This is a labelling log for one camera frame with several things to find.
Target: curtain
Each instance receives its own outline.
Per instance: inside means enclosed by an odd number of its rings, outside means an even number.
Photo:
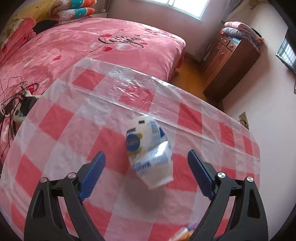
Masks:
[[[224,23],[226,18],[228,17],[228,15],[235,10],[244,0],[228,0],[227,5],[225,7],[224,10],[224,14],[222,16],[222,20],[219,23],[218,27],[217,27],[217,31],[214,33],[214,36],[217,35],[217,33],[223,28]],[[204,61],[207,56],[209,55],[209,53],[211,52],[212,48],[214,47],[214,43],[216,42],[216,38],[212,36],[211,39],[214,39],[213,41],[211,41],[207,47],[205,48],[205,51],[202,52],[202,54],[198,53],[195,55],[195,58],[199,61]]]
[[[106,9],[106,12],[109,12],[111,1],[112,0],[105,0],[105,9]]]

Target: silver screw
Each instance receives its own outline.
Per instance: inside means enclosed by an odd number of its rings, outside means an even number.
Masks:
[[[252,183],[254,182],[254,179],[252,177],[247,177],[247,181]]]
[[[43,178],[40,179],[40,182],[41,183],[45,183],[46,181],[47,181],[47,178],[46,177],[43,177]]]
[[[73,179],[74,177],[76,177],[76,173],[71,172],[68,174],[68,178]]]
[[[224,177],[226,177],[226,175],[225,175],[225,173],[223,173],[223,172],[218,172],[218,177],[220,177],[220,178],[224,178]]]

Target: table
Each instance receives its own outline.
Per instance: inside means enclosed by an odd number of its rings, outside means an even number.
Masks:
[[[173,150],[174,181],[148,190],[129,166],[128,122],[151,115]],[[64,178],[106,154],[106,167],[84,205],[104,238],[164,241],[183,226],[197,226],[210,201],[187,164],[195,149],[229,177],[260,179],[260,152],[241,124],[199,98],[154,77],[84,58],[42,95],[21,125],[0,181],[0,211],[23,238],[31,197],[41,177]],[[61,199],[68,230],[75,230]],[[217,235],[226,227],[229,202]]]

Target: blue circular logo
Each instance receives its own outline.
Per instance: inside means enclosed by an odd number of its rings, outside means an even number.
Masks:
[[[129,134],[126,137],[126,149],[128,151],[136,151],[140,147],[140,138],[135,134]]]

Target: blue rubber pad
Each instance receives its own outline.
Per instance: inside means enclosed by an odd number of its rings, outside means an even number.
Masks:
[[[78,194],[78,197],[81,201],[84,201],[85,198],[91,196],[91,193],[94,190],[94,187],[106,164],[106,156],[103,152],[95,158],[95,161],[80,183],[80,193]]]
[[[213,200],[215,197],[215,193],[213,190],[213,180],[210,175],[205,170],[201,161],[197,158],[193,150],[188,152],[187,156],[188,165],[202,191],[202,194],[209,198],[209,200]]]

